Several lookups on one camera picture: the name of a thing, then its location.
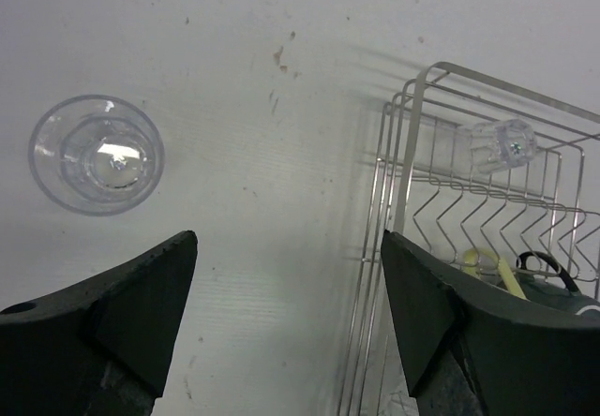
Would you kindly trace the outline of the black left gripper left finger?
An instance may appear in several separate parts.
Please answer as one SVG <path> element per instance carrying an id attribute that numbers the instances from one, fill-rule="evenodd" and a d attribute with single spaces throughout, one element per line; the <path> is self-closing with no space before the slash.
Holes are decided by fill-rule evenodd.
<path id="1" fill-rule="evenodd" d="M 184 230 L 135 259 L 1 312 L 4 415 L 149 415 L 197 260 Z"/>

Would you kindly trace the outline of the clear faceted glass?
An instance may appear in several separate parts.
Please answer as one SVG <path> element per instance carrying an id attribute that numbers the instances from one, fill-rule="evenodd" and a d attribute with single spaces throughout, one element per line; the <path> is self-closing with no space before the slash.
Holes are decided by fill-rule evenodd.
<path id="1" fill-rule="evenodd" d="M 119 97 L 66 99 L 37 122 L 28 163 L 40 190 L 70 212 L 109 216 L 145 201 L 165 166 L 157 127 Z"/>

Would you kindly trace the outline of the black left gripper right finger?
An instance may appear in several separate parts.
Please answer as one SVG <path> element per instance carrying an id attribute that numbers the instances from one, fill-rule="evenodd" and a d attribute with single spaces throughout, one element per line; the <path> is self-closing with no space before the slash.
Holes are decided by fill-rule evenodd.
<path id="1" fill-rule="evenodd" d="M 515 297 L 395 232 L 381 258 L 420 414 L 598 414 L 598 321 Z"/>

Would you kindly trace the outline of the dark grey ceramic mug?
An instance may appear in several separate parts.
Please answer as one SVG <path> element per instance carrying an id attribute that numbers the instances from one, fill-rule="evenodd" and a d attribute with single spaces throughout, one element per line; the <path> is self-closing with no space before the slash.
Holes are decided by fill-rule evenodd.
<path id="1" fill-rule="evenodd" d="M 527 268 L 529 259 L 541 261 L 550 268 L 550 278 L 560 284 L 548 282 Z M 512 294 L 532 303 L 543 305 L 564 313 L 599 321 L 599 302 L 583 294 L 573 277 L 548 253 L 522 252 L 517 257 L 516 268 L 504 259 L 499 260 L 499 273 L 503 287 Z"/>

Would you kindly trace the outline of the yellow-green ceramic mug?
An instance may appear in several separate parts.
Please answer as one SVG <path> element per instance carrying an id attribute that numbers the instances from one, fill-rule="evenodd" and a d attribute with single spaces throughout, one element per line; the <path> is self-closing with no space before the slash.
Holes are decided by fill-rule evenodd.
<path id="1" fill-rule="evenodd" d="M 508 293 L 522 300 L 527 299 L 508 262 L 493 250 L 477 247 L 466 250 L 463 253 L 462 270 L 479 279 L 496 275 Z"/>

